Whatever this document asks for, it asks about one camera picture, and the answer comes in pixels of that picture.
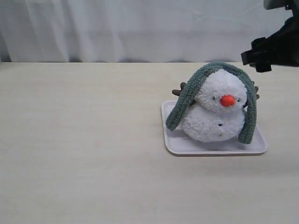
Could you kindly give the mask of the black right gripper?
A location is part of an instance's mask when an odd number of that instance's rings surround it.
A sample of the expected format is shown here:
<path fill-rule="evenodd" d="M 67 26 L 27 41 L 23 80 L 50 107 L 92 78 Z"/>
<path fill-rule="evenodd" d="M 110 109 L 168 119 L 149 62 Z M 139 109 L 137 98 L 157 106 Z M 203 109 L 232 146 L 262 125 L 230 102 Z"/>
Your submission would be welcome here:
<path fill-rule="evenodd" d="M 266 37 L 251 42 L 252 50 L 241 53 L 243 65 L 251 64 L 256 72 L 271 71 L 271 64 L 298 67 L 299 66 L 299 18 L 290 17 L 284 25 L 267 38 L 267 47 L 271 59 L 269 63 L 268 52 L 262 46 Z"/>

